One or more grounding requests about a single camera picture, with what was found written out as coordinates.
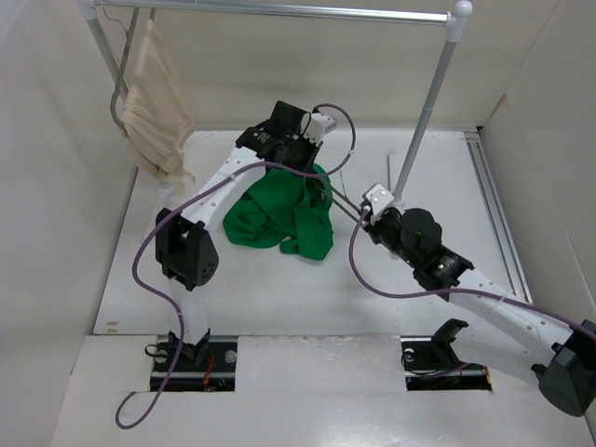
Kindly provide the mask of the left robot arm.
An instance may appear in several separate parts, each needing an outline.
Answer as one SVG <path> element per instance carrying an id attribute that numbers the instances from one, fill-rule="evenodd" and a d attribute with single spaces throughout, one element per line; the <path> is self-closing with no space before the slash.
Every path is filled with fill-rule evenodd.
<path id="1" fill-rule="evenodd" d="M 210 327 L 203 304 L 191 295 L 213 277 L 219 254 L 211 237 L 221 226 L 238 246 L 322 260 L 332 247 L 330 188 L 315 159 L 335 121 L 319 109 L 307 112 L 277 102 L 271 116 L 237 138 L 230 156 L 191 206 L 156 216 L 156 260 L 183 292 L 176 301 L 184 323 L 169 332 L 158 352 L 179 371 L 197 371 L 207 361 Z"/>

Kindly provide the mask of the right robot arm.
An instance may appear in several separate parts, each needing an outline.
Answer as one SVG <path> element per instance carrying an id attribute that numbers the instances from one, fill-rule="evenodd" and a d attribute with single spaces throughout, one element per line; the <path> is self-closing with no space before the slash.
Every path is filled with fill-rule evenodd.
<path id="1" fill-rule="evenodd" d="M 452 318 L 430 337 L 430 355 L 443 367 L 473 363 L 536 387 L 555 408 L 583 416 L 595 400 L 595 324 L 576 322 L 520 301 L 472 262 L 442 243 L 442 228 L 422 209 L 393 207 L 374 214 L 365 205 L 357 228 L 413 270 L 420 291 L 481 319 L 474 327 Z"/>

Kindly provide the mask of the grey clothes hanger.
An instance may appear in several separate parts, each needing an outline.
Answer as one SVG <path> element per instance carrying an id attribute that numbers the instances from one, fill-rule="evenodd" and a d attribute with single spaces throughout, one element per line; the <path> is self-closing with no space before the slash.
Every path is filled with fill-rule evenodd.
<path id="1" fill-rule="evenodd" d="M 363 215 L 364 209 L 354 204 L 346 194 L 335 188 L 328 177 L 312 173 L 308 176 L 308 181 L 313 182 L 321 194 L 349 219 L 356 222 Z"/>

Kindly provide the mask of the green t shirt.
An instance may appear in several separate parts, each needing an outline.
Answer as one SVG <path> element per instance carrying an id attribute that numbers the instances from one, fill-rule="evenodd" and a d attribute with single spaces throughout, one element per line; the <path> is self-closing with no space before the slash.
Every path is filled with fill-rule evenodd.
<path id="1" fill-rule="evenodd" d="M 333 247 L 331 183 L 271 169 L 227 212 L 228 240 L 253 249 L 279 247 L 284 254 L 324 260 Z"/>

